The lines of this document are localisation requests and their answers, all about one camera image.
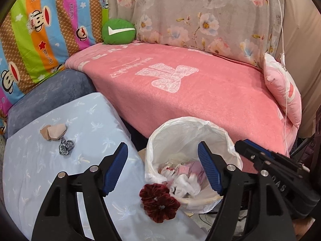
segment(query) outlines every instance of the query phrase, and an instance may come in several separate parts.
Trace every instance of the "cable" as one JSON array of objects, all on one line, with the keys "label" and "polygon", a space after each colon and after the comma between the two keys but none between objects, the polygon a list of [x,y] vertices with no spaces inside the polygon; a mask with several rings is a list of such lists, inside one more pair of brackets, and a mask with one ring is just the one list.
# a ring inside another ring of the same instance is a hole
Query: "cable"
[{"label": "cable", "polygon": [[217,211],[210,211],[206,213],[207,215],[217,215],[218,212]]},{"label": "cable", "polygon": [[212,225],[211,225],[211,224],[209,224],[209,223],[205,222],[203,219],[201,219],[201,215],[200,215],[200,214],[198,214],[198,217],[199,217],[199,218],[200,218],[200,220],[201,220],[201,221],[203,221],[205,224],[207,224],[207,225],[209,225],[210,227],[212,227]]},{"label": "cable", "polygon": [[280,0],[278,0],[280,6],[280,13],[281,13],[281,34],[282,34],[282,53],[281,53],[281,65],[284,69],[284,77],[285,77],[285,123],[284,123],[284,137],[285,137],[285,146],[286,146],[286,153],[288,154],[288,143],[286,141],[286,118],[288,116],[288,89],[287,89],[287,80],[286,80],[286,68],[285,68],[285,52],[284,52],[284,35],[283,35],[283,16],[282,16],[282,7]]},{"label": "cable", "polygon": [[244,219],[246,219],[247,215],[242,217],[242,218],[238,218],[238,222],[242,222]]},{"label": "cable", "polygon": [[293,151],[293,153],[291,153],[290,158],[293,158],[293,157],[295,157],[297,154],[299,154],[300,151],[303,150],[304,147],[306,147],[313,139],[314,139],[314,134],[312,135],[311,138],[306,138],[306,139],[296,148],[296,150]]},{"label": "cable", "polygon": [[208,222],[208,220],[207,220],[207,218],[206,218],[206,214],[205,214],[205,220],[207,221],[207,223],[209,223],[209,224],[210,224],[210,222]]}]

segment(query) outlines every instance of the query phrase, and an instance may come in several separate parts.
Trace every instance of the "pink pillow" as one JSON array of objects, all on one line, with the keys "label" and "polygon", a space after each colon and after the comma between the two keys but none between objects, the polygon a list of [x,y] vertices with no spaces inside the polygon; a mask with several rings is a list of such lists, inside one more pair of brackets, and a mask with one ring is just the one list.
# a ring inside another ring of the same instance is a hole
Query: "pink pillow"
[{"label": "pink pillow", "polygon": [[287,116],[296,128],[299,128],[302,117],[301,95],[290,73],[277,62],[273,56],[265,53],[264,56],[264,80],[265,85],[275,97],[276,101],[285,112],[288,102]]}]

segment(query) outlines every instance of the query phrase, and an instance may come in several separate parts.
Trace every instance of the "green pillow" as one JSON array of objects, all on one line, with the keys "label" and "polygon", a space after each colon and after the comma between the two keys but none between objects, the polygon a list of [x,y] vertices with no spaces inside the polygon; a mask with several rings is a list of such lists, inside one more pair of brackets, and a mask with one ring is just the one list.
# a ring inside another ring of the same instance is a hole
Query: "green pillow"
[{"label": "green pillow", "polygon": [[135,35],[135,26],[123,19],[110,19],[102,27],[104,44],[128,44]]}]

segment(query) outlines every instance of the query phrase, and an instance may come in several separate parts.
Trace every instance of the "colorful striped blanket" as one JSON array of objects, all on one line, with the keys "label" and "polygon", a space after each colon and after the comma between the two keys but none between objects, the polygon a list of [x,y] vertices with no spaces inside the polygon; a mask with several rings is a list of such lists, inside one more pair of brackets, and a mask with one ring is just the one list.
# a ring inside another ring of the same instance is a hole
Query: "colorful striped blanket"
[{"label": "colorful striped blanket", "polygon": [[0,28],[1,118],[71,55],[102,42],[107,20],[108,0],[17,0]]}]

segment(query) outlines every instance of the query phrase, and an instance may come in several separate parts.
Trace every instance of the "floral fabric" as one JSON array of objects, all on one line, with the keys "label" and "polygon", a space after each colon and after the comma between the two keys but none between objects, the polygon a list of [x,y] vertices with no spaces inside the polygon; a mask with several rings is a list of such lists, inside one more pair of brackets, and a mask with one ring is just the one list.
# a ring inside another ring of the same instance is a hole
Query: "floral fabric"
[{"label": "floral fabric", "polygon": [[203,50],[262,68],[278,46],[284,0],[109,0],[137,39]]}]

